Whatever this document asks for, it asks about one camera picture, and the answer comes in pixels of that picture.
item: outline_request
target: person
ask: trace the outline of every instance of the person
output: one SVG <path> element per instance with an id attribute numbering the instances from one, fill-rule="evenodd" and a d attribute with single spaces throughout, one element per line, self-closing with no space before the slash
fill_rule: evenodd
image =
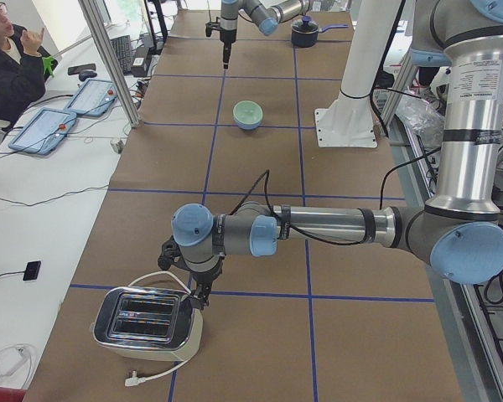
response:
<path id="1" fill-rule="evenodd" d="M 43 35 L 44 28 L 37 33 L 11 23 L 6 3 L 0 2 L 0 119 L 10 122 L 6 131 L 45 93 L 49 73 L 43 57 L 49 53 L 41 46 Z"/>

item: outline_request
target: label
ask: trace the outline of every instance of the label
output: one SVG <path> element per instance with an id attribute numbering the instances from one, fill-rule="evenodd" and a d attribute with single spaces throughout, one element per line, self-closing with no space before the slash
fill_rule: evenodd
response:
<path id="1" fill-rule="evenodd" d="M 499 100 L 502 64 L 503 60 L 481 60 L 453 67 L 449 103 Z"/>

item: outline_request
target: blue tablet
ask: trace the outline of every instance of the blue tablet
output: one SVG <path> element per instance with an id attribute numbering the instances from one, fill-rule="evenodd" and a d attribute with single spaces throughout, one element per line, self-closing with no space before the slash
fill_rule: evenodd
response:
<path id="1" fill-rule="evenodd" d="M 8 146 L 15 151 L 47 155 L 60 144 L 75 123 L 76 113 L 44 107 Z"/>
<path id="2" fill-rule="evenodd" d="M 111 81 L 88 78 L 65 109 L 79 116 L 99 117 L 115 100 L 116 90 Z"/>

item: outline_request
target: pot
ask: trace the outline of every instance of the pot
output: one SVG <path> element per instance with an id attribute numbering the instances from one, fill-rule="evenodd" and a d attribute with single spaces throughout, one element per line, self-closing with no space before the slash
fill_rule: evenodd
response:
<path id="1" fill-rule="evenodd" d="M 311 19 L 310 16 L 304 15 L 302 19 L 294 21 L 291 24 L 291 29 L 293 30 L 291 34 L 291 42 L 294 46 L 299 48 L 309 48 L 317 43 L 319 34 L 326 32 L 329 29 L 334 28 L 348 28 L 347 23 L 334 23 L 332 25 L 326 25 L 323 28 L 319 28 L 319 25 Z"/>

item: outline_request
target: bowl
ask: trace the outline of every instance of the bowl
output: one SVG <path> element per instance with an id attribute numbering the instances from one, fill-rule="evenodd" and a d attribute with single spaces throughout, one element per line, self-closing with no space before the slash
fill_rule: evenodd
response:
<path id="1" fill-rule="evenodd" d="M 262 109 L 251 100 L 241 100 L 233 107 L 233 119 L 242 130 L 253 130 L 261 124 Z"/>

